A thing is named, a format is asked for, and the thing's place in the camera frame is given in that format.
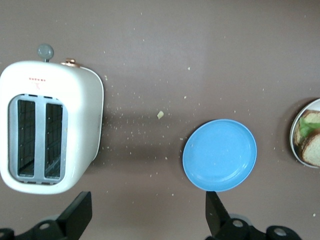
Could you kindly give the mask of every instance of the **sandwich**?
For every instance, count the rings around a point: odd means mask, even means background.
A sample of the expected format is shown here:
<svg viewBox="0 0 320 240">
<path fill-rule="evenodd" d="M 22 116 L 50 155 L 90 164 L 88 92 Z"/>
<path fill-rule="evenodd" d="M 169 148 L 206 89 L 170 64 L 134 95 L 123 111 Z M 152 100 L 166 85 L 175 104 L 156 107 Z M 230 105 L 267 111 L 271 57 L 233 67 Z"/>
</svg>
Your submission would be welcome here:
<svg viewBox="0 0 320 240">
<path fill-rule="evenodd" d="M 320 111 L 302 114 L 294 128 L 293 143 L 303 162 L 320 167 Z"/>
</svg>

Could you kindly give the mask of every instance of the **toaster knob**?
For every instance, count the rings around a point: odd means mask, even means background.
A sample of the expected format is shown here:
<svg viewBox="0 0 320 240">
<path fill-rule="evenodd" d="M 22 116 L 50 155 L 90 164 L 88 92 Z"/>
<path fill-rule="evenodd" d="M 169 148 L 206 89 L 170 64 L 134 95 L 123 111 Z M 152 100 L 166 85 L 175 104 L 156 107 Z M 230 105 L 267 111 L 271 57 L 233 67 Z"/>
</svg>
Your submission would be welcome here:
<svg viewBox="0 0 320 240">
<path fill-rule="evenodd" d="M 80 68 L 80 64 L 77 63 L 73 58 L 66 58 L 65 62 L 61 62 L 61 64 L 69 67 Z"/>
</svg>

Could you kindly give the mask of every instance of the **toaster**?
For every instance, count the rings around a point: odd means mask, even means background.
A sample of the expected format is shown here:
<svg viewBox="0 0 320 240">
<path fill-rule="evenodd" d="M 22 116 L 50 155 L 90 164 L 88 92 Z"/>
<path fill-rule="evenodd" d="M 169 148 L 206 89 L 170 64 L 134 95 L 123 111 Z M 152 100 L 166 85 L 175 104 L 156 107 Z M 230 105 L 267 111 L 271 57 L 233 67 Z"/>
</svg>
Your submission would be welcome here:
<svg viewBox="0 0 320 240">
<path fill-rule="evenodd" d="M 58 194 L 98 154 L 104 102 L 99 76 L 73 59 L 20 61 L 0 76 L 0 173 L 12 189 Z"/>
</svg>

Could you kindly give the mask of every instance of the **toaster slot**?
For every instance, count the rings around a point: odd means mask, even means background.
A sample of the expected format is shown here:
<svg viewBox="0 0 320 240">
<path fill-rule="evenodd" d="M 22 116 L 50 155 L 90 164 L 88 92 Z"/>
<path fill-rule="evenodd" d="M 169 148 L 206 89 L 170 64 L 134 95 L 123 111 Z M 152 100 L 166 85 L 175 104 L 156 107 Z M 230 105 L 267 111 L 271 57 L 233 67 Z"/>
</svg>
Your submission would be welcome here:
<svg viewBox="0 0 320 240">
<path fill-rule="evenodd" d="M 35 171 L 36 104 L 18 100 L 17 171 L 19 176 L 33 177 Z"/>
<path fill-rule="evenodd" d="M 58 99 L 22 94 L 9 104 L 9 170 L 18 181 L 56 184 L 66 171 L 68 112 Z"/>
<path fill-rule="evenodd" d="M 45 165 L 46 178 L 59 178 L 61 167 L 63 106 L 48 103 L 45 123 Z"/>
</svg>

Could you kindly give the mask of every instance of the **blue plate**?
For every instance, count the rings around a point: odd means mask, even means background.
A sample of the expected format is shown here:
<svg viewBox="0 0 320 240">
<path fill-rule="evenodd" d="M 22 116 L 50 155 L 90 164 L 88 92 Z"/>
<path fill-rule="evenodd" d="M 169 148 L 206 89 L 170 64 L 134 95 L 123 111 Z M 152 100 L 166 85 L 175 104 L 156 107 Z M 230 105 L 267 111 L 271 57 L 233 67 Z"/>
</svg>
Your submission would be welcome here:
<svg viewBox="0 0 320 240">
<path fill-rule="evenodd" d="M 237 121 L 219 119 L 202 125 L 191 135 L 182 163 L 195 186 L 222 192 L 242 183 L 256 158 L 257 145 L 249 129 Z"/>
</svg>

